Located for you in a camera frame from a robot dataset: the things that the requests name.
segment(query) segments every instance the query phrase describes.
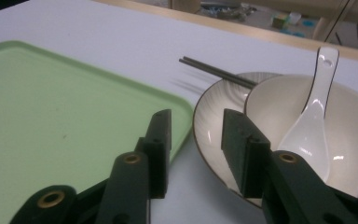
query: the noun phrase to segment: table surface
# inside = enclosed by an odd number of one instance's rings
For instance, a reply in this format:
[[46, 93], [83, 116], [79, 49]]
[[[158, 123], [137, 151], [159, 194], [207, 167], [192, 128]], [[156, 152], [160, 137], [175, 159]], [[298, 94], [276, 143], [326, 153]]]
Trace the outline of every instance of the table surface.
[[[234, 74], [312, 76], [325, 43], [126, 1], [33, 0], [0, 11], [0, 42], [21, 40], [169, 91], [196, 105], [217, 77], [178, 62], [202, 60]], [[358, 91], [358, 50], [337, 47], [335, 81]], [[265, 223], [262, 211], [226, 189], [189, 136], [173, 161], [152, 223]]]

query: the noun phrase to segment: white ceramic spoon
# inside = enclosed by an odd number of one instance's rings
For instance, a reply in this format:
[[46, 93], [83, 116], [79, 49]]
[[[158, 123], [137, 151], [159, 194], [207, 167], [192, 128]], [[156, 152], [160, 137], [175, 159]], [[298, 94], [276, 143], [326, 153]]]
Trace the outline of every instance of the white ceramic spoon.
[[337, 62], [337, 49], [319, 48], [315, 77], [307, 104], [278, 146], [278, 150], [295, 152], [304, 158], [323, 181], [327, 180], [330, 172], [324, 115]]

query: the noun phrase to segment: green tray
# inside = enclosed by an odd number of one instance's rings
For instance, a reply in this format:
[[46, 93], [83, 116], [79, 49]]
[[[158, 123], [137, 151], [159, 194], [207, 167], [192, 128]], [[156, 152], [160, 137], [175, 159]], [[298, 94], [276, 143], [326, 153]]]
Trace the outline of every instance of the green tray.
[[172, 157], [191, 128], [182, 98], [28, 44], [0, 43], [0, 223], [50, 185], [81, 192], [172, 110]]

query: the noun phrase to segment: black chopstick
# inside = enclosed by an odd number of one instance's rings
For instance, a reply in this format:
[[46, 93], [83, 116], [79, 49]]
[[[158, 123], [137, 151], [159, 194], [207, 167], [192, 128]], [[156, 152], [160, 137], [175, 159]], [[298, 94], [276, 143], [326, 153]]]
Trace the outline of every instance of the black chopstick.
[[243, 77], [238, 77], [238, 76], [231, 74], [227, 71], [224, 71], [220, 68], [213, 67], [209, 64], [199, 62], [197, 60], [188, 58], [186, 56], [183, 57], [183, 59], [179, 59], [179, 62], [185, 63], [185, 64], [190, 65], [195, 68], [198, 68], [199, 70], [202, 70], [209, 74], [215, 75], [217, 77], [221, 77], [222, 79], [236, 83], [236, 84], [243, 86], [245, 88], [248, 88], [248, 89], [252, 89], [257, 84], [256, 82], [253, 82], [252, 80], [249, 80], [249, 79], [246, 79]]

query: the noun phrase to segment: spoon handle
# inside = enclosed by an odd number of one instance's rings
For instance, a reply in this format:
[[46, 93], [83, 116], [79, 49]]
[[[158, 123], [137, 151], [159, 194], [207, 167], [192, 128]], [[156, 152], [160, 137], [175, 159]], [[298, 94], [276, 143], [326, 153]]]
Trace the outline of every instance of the spoon handle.
[[319, 48], [312, 89], [310, 90], [310, 96], [304, 110], [311, 104], [317, 102], [322, 106], [325, 113], [328, 93], [330, 92], [333, 76], [336, 72], [338, 55], [337, 49], [329, 47]]

